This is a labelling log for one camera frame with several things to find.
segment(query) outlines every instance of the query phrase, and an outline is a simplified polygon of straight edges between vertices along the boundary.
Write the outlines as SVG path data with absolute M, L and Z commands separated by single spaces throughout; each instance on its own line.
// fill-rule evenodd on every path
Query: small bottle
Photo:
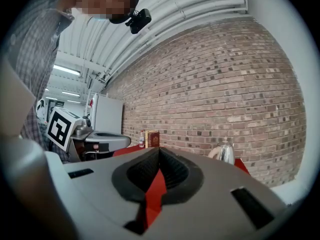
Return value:
M 145 135 L 144 135 L 144 131 L 141 130 L 140 138 L 139 138 L 139 147 L 143 148 L 144 146 L 145 146 Z

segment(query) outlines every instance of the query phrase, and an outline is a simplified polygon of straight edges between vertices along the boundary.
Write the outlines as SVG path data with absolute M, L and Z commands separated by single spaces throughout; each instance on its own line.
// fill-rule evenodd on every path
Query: metal kettle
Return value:
M 227 137 L 224 137 L 222 142 L 219 142 L 217 147 L 212 149 L 208 154 L 209 158 L 222 160 L 229 164 L 235 164 L 235 150 L 233 144 L 227 141 Z

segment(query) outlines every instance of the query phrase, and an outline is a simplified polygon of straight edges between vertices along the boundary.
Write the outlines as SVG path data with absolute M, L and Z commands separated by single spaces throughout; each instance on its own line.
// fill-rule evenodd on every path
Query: white appliance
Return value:
M 121 100 L 94 94 L 89 116 L 93 130 L 121 134 L 123 105 Z

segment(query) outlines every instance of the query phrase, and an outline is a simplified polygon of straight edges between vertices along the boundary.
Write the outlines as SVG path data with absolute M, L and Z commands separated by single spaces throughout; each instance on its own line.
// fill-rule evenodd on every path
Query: fluorescent light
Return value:
M 53 68 L 56 69 L 56 70 L 61 70 L 61 71 L 64 71 L 64 72 L 67 72 L 67 73 L 70 73 L 70 74 L 74 74 L 74 75 L 80 76 L 80 72 L 79 71 L 76 71 L 76 70 L 73 70 L 73 69 L 69 69 L 69 68 L 65 68 L 63 66 L 53 65 Z
M 73 101 L 73 100 L 68 100 L 68 99 L 67 99 L 67 101 L 68 101 L 68 102 L 74 102 L 74 103 L 81 103 L 81 102 L 79 102 L 79 101 Z
M 74 93 L 70 93 L 70 92 L 66 92 L 66 91 L 62 91 L 63 94 L 69 94 L 69 95 L 73 95 L 73 96 L 77 96 L 80 97 L 79 94 L 74 94 Z

